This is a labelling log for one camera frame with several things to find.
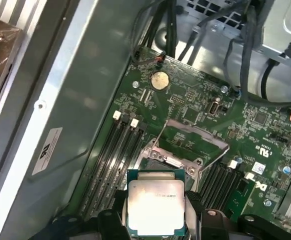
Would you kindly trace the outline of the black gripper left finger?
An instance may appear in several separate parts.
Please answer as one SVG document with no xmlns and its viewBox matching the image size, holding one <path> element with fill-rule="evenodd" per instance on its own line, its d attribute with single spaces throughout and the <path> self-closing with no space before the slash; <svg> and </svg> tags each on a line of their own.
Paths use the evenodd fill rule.
<svg viewBox="0 0 291 240">
<path fill-rule="evenodd" d="M 84 220 L 81 216 L 64 215 L 55 218 L 32 240 L 127 240 L 124 223 L 127 192 L 118 190 L 111 208 L 102 210 L 96 217 Z"/>
</svg>

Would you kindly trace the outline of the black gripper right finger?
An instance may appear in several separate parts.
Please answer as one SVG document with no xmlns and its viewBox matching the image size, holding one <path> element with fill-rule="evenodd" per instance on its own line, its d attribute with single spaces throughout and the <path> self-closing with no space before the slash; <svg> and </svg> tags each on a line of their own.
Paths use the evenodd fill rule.
<svg viewBox="0 0 291 240">
<path fill-rule="evenodd" d="M 257 215 L 243 214 L 234 222 L 204 208 L 194 191 L 185 192 L 185 224 L 192 240 L 291 240 L 291 233 Z"/>
</svg>

